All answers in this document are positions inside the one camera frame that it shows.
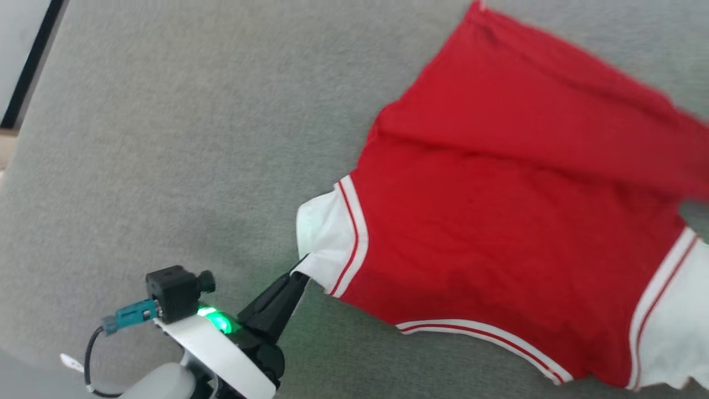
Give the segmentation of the red and white garment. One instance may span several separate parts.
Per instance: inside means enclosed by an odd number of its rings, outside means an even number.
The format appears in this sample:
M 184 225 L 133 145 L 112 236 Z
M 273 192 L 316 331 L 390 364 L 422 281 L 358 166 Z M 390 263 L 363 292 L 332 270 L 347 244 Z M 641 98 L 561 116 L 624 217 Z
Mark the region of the red and white garment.
M 709 391 L 709 125 L 475 0 L 299 207 L 301 262 L 404 334 L 463 334 L 554 384 Z

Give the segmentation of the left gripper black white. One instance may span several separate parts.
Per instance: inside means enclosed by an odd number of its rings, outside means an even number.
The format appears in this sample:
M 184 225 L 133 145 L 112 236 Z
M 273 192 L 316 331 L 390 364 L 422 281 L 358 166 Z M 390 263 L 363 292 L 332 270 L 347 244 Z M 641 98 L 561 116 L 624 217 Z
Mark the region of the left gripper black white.
M 239 322 L 209 305 L 175 323 L 155 324 L 184 350 L 182 366 L 215 383 L 210 399 L 275 399 L 285 371 L 276 346 L 311 280 L 305 255 L 243 310 Z

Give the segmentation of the grey fabric sofa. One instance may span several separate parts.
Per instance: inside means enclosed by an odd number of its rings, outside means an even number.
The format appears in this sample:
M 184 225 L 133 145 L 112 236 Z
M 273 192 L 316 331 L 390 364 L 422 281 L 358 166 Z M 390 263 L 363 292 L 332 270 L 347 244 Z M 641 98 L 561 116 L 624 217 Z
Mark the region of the grey fabric sofa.
M 709 120 L 709 0 L 487 0 Z M 144 276 L 212 270 L 235 315 L 298 260 L 298 206 L 353 169 L 469 0 L 69 0 L 0 189 L 0 399 L 97 399 L 79 360 Z M 277 399 L 709 399 L 554 386 L 479 339 L 309 286 Z

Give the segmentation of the black baseboard strip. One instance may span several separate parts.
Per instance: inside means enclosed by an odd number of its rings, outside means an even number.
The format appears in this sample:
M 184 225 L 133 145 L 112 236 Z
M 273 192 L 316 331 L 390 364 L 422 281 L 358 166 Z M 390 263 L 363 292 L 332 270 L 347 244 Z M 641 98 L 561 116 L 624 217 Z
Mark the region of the black baseboard strip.
M 18 129 L 69 0 L 0 0 L 0 129 Z

